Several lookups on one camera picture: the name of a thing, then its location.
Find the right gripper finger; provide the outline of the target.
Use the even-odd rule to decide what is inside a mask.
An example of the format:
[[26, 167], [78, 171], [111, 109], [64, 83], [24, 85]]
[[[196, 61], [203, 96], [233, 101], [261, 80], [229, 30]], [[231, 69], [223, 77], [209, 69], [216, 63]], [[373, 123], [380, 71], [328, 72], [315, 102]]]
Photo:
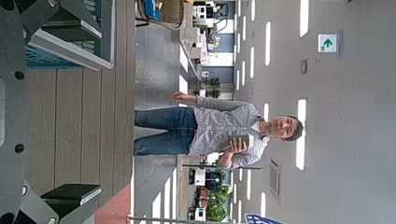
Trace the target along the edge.
[[83, 224], [98, 209], [101, 193], [100, 185], [63, 184], [39, 196], [24, 181], [18, 224]]
[[21, 0], [21, 17], [30, 34], [42, 30], [66, 42], [100, 40], [103, 36], [83, 0]]

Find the man's right hand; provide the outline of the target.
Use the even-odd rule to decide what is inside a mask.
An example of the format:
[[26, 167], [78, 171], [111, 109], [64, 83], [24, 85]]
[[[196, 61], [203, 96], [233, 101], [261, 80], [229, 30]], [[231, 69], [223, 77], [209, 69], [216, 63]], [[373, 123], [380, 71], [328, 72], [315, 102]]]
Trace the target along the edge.
[[172, 100], [177, 102], [178, 104], [188, 105], [195, 104], [197, 102], [197, 97], [178, 91], [172, 95]]

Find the man's left hand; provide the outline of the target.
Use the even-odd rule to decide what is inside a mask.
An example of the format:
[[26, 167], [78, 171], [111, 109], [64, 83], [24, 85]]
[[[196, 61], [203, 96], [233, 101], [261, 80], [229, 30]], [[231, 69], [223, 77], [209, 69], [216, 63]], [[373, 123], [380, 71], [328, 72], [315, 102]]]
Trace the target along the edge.
[[232, 138], [230, 140], [230, 146], [227, 149], [228, 153], [235, 154], [235, 153], [243, 153], [247, 150], [247, 143], [243, 141], [241, 138]]

